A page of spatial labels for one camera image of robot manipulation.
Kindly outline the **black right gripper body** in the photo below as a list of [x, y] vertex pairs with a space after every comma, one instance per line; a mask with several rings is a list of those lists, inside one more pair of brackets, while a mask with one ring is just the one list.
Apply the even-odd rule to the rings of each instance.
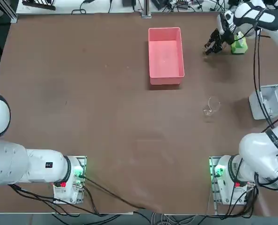
[[220, 34], [220, 44], [231, 45], [234, 42], [234, 34], [231, 31], [224, 31]]

